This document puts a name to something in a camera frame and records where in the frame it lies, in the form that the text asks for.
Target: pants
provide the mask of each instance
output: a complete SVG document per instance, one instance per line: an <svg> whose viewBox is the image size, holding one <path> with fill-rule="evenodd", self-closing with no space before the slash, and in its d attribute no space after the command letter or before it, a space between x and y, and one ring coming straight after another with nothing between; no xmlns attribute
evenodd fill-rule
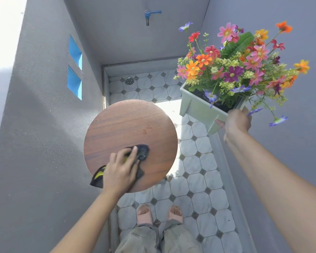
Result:
<svg viewBox="0 0 316 253"><path fill-rule="evenodd" d="M169 220L161 239L162 253L202 253L185 225ZM159 253L158 229L151 224L136 226L119 244L115 253Z"/></svg>

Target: blue flower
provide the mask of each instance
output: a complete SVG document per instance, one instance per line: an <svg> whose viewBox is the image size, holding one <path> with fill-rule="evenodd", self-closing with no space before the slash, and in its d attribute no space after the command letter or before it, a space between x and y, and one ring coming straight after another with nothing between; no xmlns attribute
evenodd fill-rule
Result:
<svg viewBox="0 0 316 253"><path fill-rule="evenodd" d="M252 114L255 114L257 112L260 112L263 108L259 108L259 109L254 109L254 110L250 110L249 113L247 114L247 116L250 116Z"/></svg>
<svg viewBox="0 0 316 253"><path fill-rule="evenodd" d="M213 95L211 92L208 92L207 90L204 90L205 96L209 99L211 106L210 108L213 107L213 103L217 101L217 96Z"/></svg>
<svg viewBox="0 0 316 253"><path fill-rule="evenodd" d="M279 123L283 123L286 119L288 119L288 117L284 117L284 115L282 115L281 118L276 118L276 117L275 117L274 122L270 123L270 124L269 124L269 127L276 126L276 125L278 125Z"/></svg>
<svg viewBox="0 0 316 253"><path fill-rule="evenodd" d="M231 92L234 92L234 93L238 93L238 92L246 92L246 91L249 91L252 87L251 86L248 86L247 88L245 88L244 85L241 85L240 87L238 88L234 88L232 90L230 90Z"/></svg>
<svg viewBox="0 0 316 253"><path fill-rule="evenodd" d="M182 31L186 30L186 32L187 32L187 29L188 29L188 27L189 27L191 24L193 24L193 23L192 23L192 22L186 23L183 27L180 27L180 28L179 28L179 31L182 32Z"/></svg>

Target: slipper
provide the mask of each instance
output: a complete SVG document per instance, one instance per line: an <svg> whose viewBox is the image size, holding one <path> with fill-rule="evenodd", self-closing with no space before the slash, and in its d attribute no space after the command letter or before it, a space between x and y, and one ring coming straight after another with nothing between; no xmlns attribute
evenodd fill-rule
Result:
<svg viewBox="0 0 316 253"><path fill-rule="evenodd" d="M141 224L153 224L152 221L152 214L151 214L151 208L148 206L148 204L143 204L142 206L147 206L147 208L149 209L149 211L145 214L139 215L138 214L138 210L136 212L137 214L137 225L141 225Z"/></svg>
<svg viewBox="0 0 316 253"><path fill-rule="evenodd" d="M179 210L180 210L180 212L181 212L181 208L179 208L177 205L172 205L171 206L171 208L172 207L177 207ZM178 216L178 215L176 215L176 214L173 214L172 212L171 212L171 208L170 208L170 210L169 210L169 214L167 215L167 220L171 220L171 219L174 219L174 220L177 220L177 221L179 221L180 223L183 223L183 213L181 212L181 216Z"/></svg>

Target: round wooden tabletop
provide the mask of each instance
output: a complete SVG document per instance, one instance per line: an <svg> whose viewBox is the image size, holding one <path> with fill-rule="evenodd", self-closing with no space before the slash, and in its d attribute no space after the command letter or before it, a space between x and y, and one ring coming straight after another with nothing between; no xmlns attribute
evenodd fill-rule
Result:
<svg viewBox="0 0 316 253"><path fill-rule="evenodd" d="M177 155L177 132L158 106L142 100L125 100L108 106L93 120L84 140L84 158L90 173L109 162L111 153L138 144L150 148L141 162L144 171L130 192L143 191L166 176Z"/></svg>

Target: left hand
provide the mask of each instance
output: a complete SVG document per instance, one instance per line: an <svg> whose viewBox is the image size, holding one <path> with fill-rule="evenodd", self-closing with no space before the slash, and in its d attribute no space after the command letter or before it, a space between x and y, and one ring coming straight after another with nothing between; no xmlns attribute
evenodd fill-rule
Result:
<svg viewBox="0 0 316 253"><path fill-rule="evenodd" d="M117 154L110 154L110 161L107 164L103 175L103 191L114 194L121 198L132 186L136 178L138 168L137 161L134 165L138 148L135 146L126 162L125 154L131 151L130 148L122 149Z"/></svg>

